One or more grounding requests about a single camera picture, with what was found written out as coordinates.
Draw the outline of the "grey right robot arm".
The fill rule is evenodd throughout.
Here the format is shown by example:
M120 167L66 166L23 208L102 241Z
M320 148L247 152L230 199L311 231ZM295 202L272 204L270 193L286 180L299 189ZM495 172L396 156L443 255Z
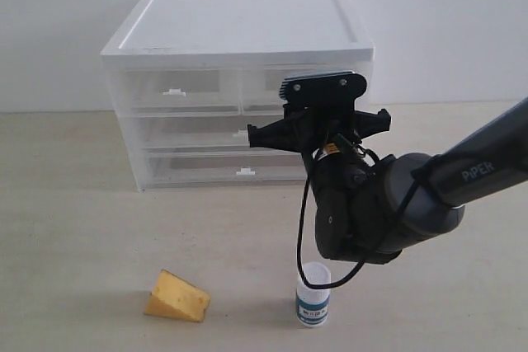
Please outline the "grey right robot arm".
M301 156L316 204L314 240L325 259L383 265L455 230L466 204L527 179L527 104L437 154L377 156L365 138L387 132L388 111L289 108L247 126L252 148Z

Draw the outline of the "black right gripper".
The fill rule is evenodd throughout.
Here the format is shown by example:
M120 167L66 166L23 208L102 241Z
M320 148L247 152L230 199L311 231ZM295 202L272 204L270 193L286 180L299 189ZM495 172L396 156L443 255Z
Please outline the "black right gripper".
M247 125L250 148L288 153L311 153L334 140L351 146L389 131L391 114L382 108L375 113L353 105L314 107L285 103L282 117L266 125Z

